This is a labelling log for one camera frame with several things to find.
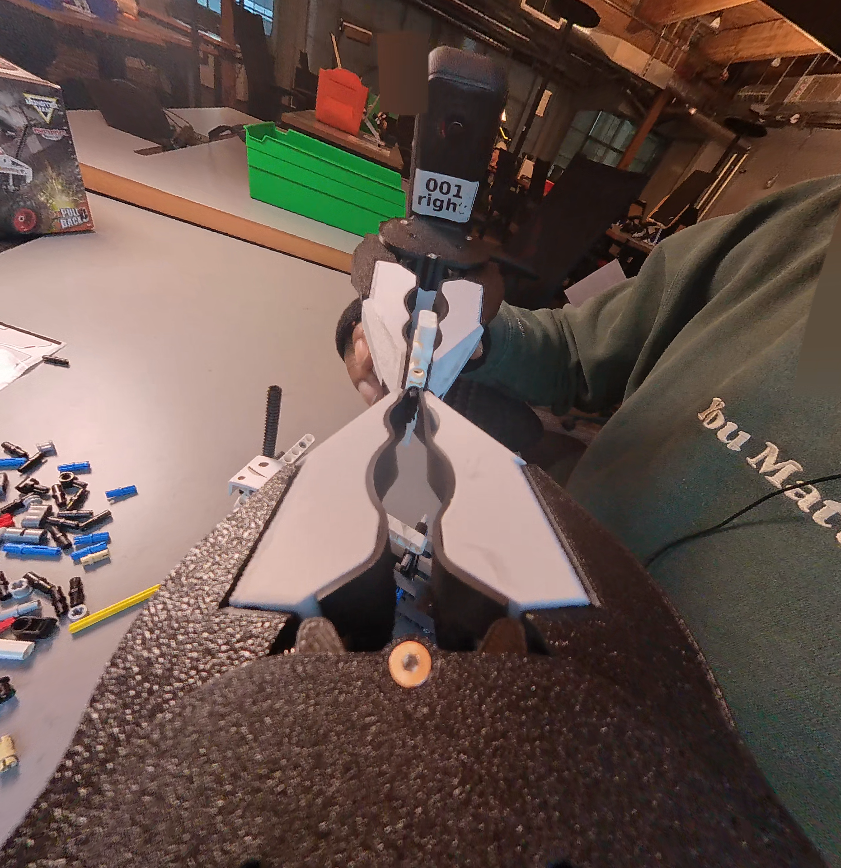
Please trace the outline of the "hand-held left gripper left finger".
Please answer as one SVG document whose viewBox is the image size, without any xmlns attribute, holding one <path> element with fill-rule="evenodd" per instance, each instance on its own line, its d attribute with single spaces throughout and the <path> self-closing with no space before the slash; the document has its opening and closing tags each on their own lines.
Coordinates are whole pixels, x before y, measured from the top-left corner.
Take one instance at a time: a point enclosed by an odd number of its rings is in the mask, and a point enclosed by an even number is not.
<svg viewBox="0 0 841 868">
<path fill-rule="evenodd" d="M 376 562 L 386 538 L 372 468 L 393 440 L 397 393 L 315 447 L 294 476 L 230 597 L 243 609 L 319 609 Z"/>
</svg>

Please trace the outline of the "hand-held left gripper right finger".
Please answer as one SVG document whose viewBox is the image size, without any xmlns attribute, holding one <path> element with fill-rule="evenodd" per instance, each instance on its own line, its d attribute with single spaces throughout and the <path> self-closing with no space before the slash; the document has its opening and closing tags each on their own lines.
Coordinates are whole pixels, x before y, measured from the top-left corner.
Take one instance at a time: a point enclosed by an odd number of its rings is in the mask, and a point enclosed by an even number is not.
<svg viewBox="0 0 841 868">
<path fill-rule="evenodd" d="M 422 425 L 427 477 L 441 503 L 433 545 L 446 570 L 510 614 L 588 605 L 525 462 L 430 393 Z"/>
</svg>

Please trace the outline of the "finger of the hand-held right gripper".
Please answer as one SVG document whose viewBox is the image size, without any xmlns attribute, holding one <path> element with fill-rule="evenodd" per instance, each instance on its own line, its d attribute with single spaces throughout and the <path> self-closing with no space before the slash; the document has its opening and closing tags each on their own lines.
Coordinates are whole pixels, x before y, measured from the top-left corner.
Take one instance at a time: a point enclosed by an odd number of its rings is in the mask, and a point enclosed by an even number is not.
<svg viewBox="0 0 841 868">
<path fill-rule="evenodd" d="M 374 371 L 390 392 L 403 389 L 409 341 L 405 328 L 412 315 L 406 299 L 416 288 L 415 275 L 398 263 L 376 262 L 368 298 L 362 304 L 362 326 Z"/>
<path fill-rule="evenodd" d="M 483 335 L 481 324 L 483 288 L 465 278 L 444 281 L 438 290 L 435 310 L 446 302 L 447 311 L 438 320 L 438 337 L 432 354 L 426 389 L 444 396 L 477 349 Z"/>
</svg>

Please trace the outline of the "white bent beam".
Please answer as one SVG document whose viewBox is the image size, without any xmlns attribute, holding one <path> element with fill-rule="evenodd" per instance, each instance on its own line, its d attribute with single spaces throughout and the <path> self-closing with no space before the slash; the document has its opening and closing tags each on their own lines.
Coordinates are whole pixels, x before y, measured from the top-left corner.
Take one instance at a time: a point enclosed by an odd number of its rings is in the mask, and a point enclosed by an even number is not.
<svg viewBox="0 0 841 868">
<path fill-rule="evenodd" d="M 412 352 L 404 382 L 404 391 L 407 395 L 407 416 L 402 442 L 405 446 L 411 442 L 413 436 L 419 395 L 428 385 L 437 330 L 438 321 L 436 313 L 432 310 L 420 311 L 413 335 Z"/>
</svg>

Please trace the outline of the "brick truck chassis model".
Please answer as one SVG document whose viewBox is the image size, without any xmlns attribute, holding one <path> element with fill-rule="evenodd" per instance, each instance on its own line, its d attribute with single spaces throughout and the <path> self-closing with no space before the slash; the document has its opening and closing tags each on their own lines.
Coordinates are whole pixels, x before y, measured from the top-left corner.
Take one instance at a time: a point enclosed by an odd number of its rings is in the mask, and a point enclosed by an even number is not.
<svg viewBox="0 0 841 868">
<path fill-rule="evenodd" d="M 374 462 L 372 468 L 373 491 L 376 495 L 381 497 L 381 501 L 397 478 L 398 468 L 396 446 L 404 436 L 407 416 L 406 398 L 407 395 L 405 392 L 399 394 L 399 400 L 393 406 L 392 410 L 385 416 L 385 423 L 393 431 L 393 440 L 380 452 L 378 459 Z M 313 438 L 311 436 L 306 436 L 294 447 L 290 448 L 279 460 L 274 458 L 265 458 L 263 456 L 254 458 L 249 462 L 248 467 L 242 468 L 240 472 L 231 479 L 230 493 L 232 494 L 235 491 L 239 491 L 243 494 L 251 494 L 260 491 L 265 482 L 275 478 L 277 473 L 281 471 L 291 471 L 295 473 L 287 485 L 288 489 L 304 460 L 314 449 L 310 447 L 312 441 Z M 252 610 L 269 610 L 279 613 L 294 614 L 302 620 L 315 616 L 324 616 L 334 624 L 342 641 L 350 650 L 361 652 L 378 650 L 388 644 L 393 635 L 395 618 L 396 586 L 393 579 L 393 570 L 396 557 L 392 553 L 391 543 L 389 540 L 388 516 L 384 507 L 383 510 L 385 513 L 386 533 L 383 552 L 375 563 L 368 568 L 363 569 L 357 576 L 347 581 L 339 587 L 339 589 L 327 594 L 320 601 L 319 609 Z M 274 513 L 268 520 L 263 533 L 267 530 Z M 235 585 L 230 592 L 230 597 L 242 571 L 251 560 L 259 539 L 253 547 L 249 558 L 241 568 L 235 581 Z"/>
</svg>

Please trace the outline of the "pile of small brick parts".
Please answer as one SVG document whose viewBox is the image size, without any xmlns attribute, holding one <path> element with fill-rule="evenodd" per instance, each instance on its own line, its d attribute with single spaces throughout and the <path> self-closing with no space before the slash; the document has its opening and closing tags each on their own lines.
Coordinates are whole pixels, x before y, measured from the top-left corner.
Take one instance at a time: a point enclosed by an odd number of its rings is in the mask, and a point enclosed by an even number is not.
<svg viewBox="0 0 841 868">
<path fill-rule="evenodd" d="M 0 666 L 23 664 L 89 616 L 84 573 L 111 559 L 109 509 L 89 504 L 88 461 L 52 440 L 0 441 Z"/>
</svg>

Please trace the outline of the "person's right forearm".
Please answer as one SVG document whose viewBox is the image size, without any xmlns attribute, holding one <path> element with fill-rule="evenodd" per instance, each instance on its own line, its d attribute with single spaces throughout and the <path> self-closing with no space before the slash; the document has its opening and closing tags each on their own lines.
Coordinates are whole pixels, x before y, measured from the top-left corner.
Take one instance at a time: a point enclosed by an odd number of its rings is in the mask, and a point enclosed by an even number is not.
<svg viewBox="0 0 841 868">
<path fill-rule="evenodd" d="M 463 375 L 559 413 L 612 410 L 630 392 L 655 313 L 630 292 L 578 308 L 531 311 L 502 303 L 486 327 L 482 357 Z"/>
</svg>

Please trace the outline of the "grey desk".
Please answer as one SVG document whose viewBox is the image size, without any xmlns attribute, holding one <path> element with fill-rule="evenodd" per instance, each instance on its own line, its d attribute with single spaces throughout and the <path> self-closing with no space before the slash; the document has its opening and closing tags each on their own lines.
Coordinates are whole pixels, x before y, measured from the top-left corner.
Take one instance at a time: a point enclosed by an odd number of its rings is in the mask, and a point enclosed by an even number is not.
<svg viewBox="0 0 841 868">
<path fill-rule="evenodd" d="M 92 195 L 95 233 L 0 253 L 0 321 L 65 341 L 0 392 L 0 441 L 88 461 L 111 509 L 111 559 L 84 573 L 96 611 L 163 581 L 231 511 L 231 477 L 261 453 L 266 392 L 278 447 L 317 444 L 360 414 L 334 347 L 353 297 L 328 268 Z M 136 485 L 111 503 L 104 493 Z"/>
</svg>

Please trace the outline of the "person's right hand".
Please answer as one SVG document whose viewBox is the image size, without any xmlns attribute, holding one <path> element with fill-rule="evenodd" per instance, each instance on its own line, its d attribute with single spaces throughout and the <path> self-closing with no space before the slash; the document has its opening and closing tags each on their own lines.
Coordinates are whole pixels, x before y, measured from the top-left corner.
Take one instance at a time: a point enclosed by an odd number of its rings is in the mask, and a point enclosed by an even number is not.
<svg viewBox="0 0 841 868">
<path fill-rule="evenodd" d="M 339 356 L 344 361 L 356 391 L 368 406 L 377 403 L 387 394 L 379 380 L 361 322 L 362 301 L 355 298 L 342 312 L 336 327 L 335 342 Z"/>
</svg>

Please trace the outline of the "red plastic bin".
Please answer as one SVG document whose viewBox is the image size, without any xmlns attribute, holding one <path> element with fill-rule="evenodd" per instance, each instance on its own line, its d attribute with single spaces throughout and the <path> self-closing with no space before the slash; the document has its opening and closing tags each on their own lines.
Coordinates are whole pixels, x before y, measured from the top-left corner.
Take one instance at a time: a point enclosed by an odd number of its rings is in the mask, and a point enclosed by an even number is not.
<svg viewBox="0 0 841 868">
<path fill-rule="evenodd" d="M 358 136 L 368 94 L 368 88 L 354 72 L 342 68 L 321 69 L 315 119 L 350 136 Z"/>
</svg>

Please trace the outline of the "green bin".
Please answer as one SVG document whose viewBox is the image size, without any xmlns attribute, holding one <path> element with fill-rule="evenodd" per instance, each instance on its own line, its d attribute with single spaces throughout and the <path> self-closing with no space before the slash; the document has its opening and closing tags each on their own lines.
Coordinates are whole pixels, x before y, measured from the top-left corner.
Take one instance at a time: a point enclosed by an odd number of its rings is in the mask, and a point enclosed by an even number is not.
<svg viewBox="0 0 841 868">
<path fill-rule="evenodd" d="M 250 196 L 356 235 L 404 218 L 402 179 L 372 163 L 274 123 L 245 126 Z"/>
</svg>

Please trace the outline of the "black round lamp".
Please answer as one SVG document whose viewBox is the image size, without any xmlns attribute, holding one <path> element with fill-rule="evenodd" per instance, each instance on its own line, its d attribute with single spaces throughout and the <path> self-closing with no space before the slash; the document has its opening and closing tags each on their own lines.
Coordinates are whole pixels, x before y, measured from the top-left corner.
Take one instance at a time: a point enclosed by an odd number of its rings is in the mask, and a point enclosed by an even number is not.
<svg viewBox="0 0 841 868">
<path fill-rule="evenodd" d="M 537 21 L 541 37 L 540 81 L 531 98 L 516 152 L 531 157 L 533 180 L 555 168 L 593 67 L 574 54 L 575 29 L 591 30 L 600 17 L 585 2 L 523 2 L 523 11 Z"/>
</svg>

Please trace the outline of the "wood edged table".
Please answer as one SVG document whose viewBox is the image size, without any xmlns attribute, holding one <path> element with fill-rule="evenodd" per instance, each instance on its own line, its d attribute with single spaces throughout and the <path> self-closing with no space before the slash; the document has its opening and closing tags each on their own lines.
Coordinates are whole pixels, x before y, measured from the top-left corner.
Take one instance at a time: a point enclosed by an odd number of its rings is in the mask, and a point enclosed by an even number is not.
<svg viewBox="0 0 841 868">
<path fill-rule="evenodd" d="M 67 119 L 89 192 L 350 273 L 361 237 L 253 200 L 239 138 L 145 156 L 148 142 L 96 110 Z"/>
</svg>

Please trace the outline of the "white sticker sheet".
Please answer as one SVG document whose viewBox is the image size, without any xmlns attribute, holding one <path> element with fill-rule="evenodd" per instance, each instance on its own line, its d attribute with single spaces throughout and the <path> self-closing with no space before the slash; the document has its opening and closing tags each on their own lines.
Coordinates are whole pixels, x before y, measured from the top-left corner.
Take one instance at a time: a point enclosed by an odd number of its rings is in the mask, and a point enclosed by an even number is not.
<svg viewBox="0 0 841 868">
<path fill-rule="evenodd" d="M 65 342 L 0 322 L 0 391 L 35 365 L 44 356 L 57 356 Z"/>
</svg>

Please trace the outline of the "toy truck set box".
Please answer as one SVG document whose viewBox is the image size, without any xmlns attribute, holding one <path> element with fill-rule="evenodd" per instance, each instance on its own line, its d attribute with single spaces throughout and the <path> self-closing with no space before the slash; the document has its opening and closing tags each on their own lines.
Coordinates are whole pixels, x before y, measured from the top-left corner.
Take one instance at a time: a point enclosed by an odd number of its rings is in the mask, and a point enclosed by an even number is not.
<svg viewBox="0 0 841 868">
<path fill-rule="evenodd" d="M 0 240 L 93 227 L 60 87 L 0 56 Z"/>
</svg>

